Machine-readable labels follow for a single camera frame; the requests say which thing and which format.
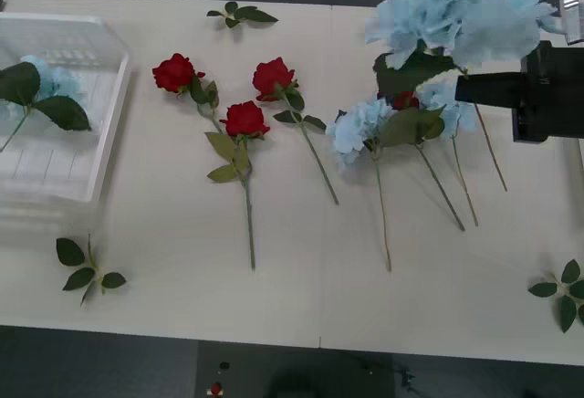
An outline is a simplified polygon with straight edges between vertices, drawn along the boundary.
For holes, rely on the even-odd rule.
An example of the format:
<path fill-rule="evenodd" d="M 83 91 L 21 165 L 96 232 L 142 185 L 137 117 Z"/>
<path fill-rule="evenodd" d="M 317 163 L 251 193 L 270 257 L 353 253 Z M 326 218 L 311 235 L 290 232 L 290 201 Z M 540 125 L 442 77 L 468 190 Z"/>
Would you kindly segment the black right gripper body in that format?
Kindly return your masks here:
<path fill-rule="evenodd" d="M 583 137 L 583 49 L 549 41 L 521 61 L 521 100 L 513 110 L 516 142 Z"/>

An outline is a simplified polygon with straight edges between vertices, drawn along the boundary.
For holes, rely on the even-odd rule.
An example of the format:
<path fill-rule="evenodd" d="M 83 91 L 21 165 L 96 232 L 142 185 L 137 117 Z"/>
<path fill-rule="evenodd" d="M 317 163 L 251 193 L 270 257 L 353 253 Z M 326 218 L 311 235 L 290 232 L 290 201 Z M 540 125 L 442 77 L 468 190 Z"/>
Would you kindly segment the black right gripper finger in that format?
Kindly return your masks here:
<path fill-rule="evenodd" d="M 518 107 L 521 103 L 519 93 L 499 90 L 457 90 L 455 99 L 494 107 Z"/>
<path fill-rule="evenodd" d="M 460 91 L 520 89 L 524 79 L 525 75 L 519 72 L 466 75 L 458 78 L 457 89 Z"/>

